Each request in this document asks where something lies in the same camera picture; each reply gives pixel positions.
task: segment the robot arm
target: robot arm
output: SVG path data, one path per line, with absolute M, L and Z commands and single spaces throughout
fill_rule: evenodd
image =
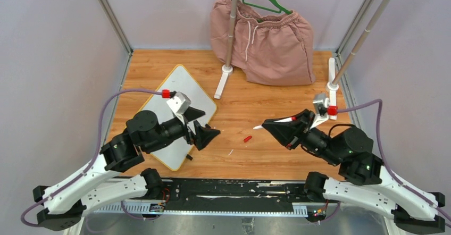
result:
M 289 122 L 265 120 L 262 127 L 289 150 L 300 146 L 328 164 L 340 165 L 339 174 L 347 182 L 340 182 L 317 172 L 306 180 L 305 192 L 312 200 L 333 199 L 349 202 L 375 211 L 395 221 L 403 230 L 416 234 L 444 232 L 445 220 L 436 207 L 445 205 L 442 193 L 424 192 L 401 177 L 403 185 L 388 173 L 383 161 L 372 154 L 373 140 L 361 129 L 350 127 L 335 137 L 326 135 L 316 126 L 325 122 L 331 113 L 325 95 L 315 97 L 316 114 L 304 110 Z M 430 206 L 404 186 L 408 185 L 433 202 Z
M 104 188 L 97 186 L 143 162 L 143 152 L 149 154 L 160 150 L 181 137 L 187 144 L 194 144 L 201 150 L 220 134 L 219 130 L 211 129 L 208 125 L 202 127 L 196 121 L 205 112 L 190 107 L 191 102 L 184 94 L 173 93 L 167 104 L 174 118 L 160 124 L 154 112 L 140 111 L 126 122 L 123 133 L 113 137 L 101 148 L 88 172 L 82 172 L 86 164 L 58 184 L 36 187 L 33 195 L 35 202 L 39 202 L 82 174 L 75 183 L 44 202 L 44 210 L 37 214 L 38 224 L 52 230 L 64 230 L 77 223 L 82 216 L 109 203 L 144 195 L 156 197 L 163 183 L 154 169 L 147 169 L 124 184 Z M 195 134 L 188 126 L 190 121 L 194 121 Z

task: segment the clothes rack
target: clothes rack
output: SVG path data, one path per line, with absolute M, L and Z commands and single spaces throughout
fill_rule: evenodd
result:
M 232 59 L 232 47 L 233 47 L 233 38 L 234 38 L 234 31 L 235 31 L 235 20 L 237 15 L 237 2 L 238 0 L 232 0 L 232 8 L 230 11 L 230 20 L 229 20 L 229 38 L 227 42 L 227 55 L 225 59 L 225 64 L 222 66 L 222 76 L 219 81 L 218 87 L 216 89 L 216 93 L 214 94 L 214 98 L 221 98 L 222 92 L 224 91 L 224 87 L 227 83 L 227 79 L 229 75 L 233 73 L 233 67 L 231 65 L 231 59 Z M 354 45 L 351 53 L 347 56 L 346 60 L 344 61 L 343 65 L 341 66 L 340 70 L 337 74 L 335 74 L 335 66 L 336 61 L 335 58 L 330 58 L 329 60 L 329 82 L 327 83 L 327 90 L 329 92 L 329 99 L 330 103 L 329 105 L 336 105 L 336 91 L 338 90 L 338 82 L 340 78 L 345 73 L 346 69 L 351 64 L 352 60 L 354 59 L 357 52 L 362 47 L 363 43 L 365 42 L 367 36 L 370 34 L 371 29 L 376 24 L 377 20 L 383 13 L 384 9 L 387 7 L 390 0 L 382 0 L 382 2 L 379 4 L 379 7 L 373 14 L 370 22 L 367 24 L 365 30 L 360 35 L 358 41 Z

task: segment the white cutting board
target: white cutting board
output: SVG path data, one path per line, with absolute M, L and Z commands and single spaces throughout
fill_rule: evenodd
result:
M 208 96 L 196 80 L 191 76 L 183 65 L 177 65 L 168 77 L 159 86 L 157 91 L 168 89 L 170 91 L 180 91 L 191 100 L 191 107 L 205 111 L 205 115 L 197 119 L 202 126 L 210 121 L 216 112 L 216 103 Z M 166 98 L 152 96 L 140 109 L 150 110 L 158 117 L 158 122 L 162 123 L 174 118 L 171 109 L 166 104 Z M 188 126 L 194 132 L 193 122 Z M 155 158 L 167 166 L 170 170 L 176 171 L 180 168 L 186 155 L 189 154 L 193 145 L 189 145 L 183 138 L 175 140 L 169 146 L 151 153 Z

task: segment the white marker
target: white marker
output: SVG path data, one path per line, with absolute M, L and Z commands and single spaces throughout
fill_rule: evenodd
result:
M 296 120 L 296 117 L 292 116 L 292 117 L 288 117 L 288 118 L 285 118 L 285 119 L 282 119 L 282 120 L 277 120 L 275 122 L 292 122 L 292 121 L 295 121 L 295 120 Z M 258 129 L 263 129 L 263 126 L 258 125 L 258 126 L 254 127 L 254 130 L 258 130 Z

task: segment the wooden table surface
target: wooden table surface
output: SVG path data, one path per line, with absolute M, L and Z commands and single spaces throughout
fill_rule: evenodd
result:
M 287 150 L 264 129 L 253 130 L 265 119 L 281 118 L 313 109 L 312 99 L 325 92 L 330 52 L 315 52 L 313 59 L 316 82 L 309 86 L 276 87 L 246 81 L 241 69 L 235 69 L 225 86 L 210 125 L 221 134 L 202 151 L 195 147 L 178 171 L 171 171 L 151 155 L 144 154 L 145 161 L 125 173 L 136 175 L 152 167 L 162 177 L 180 178 L 229 178 L 229 179 L 294 179 L 305 180 L 311 171 L 330 177 L 339 176 L 338 167 L 328 165 L 300 148 Z M 177 65 L 183 64 L 203 89 L 213 97 L 221 77 L 222 63 L 212 51 L 137 50 L 133 53 L 124 89 L 156 89 Z M 109 140 L 121 133 L 125 122 L 132 118 L 149 98 L 148 94 L 129 93 L 120 97 L 111 126 Z M 339 108 L 345 107 L 341 92 L 337 93 Z M 337 121 L 320 125 L 325 131 L 336 123 L 349 123 L 349 116 L 342 114 Z M 342 129 L 337 128 L 332 135 Z M 252 136 L 247 143 L 243 139 Z

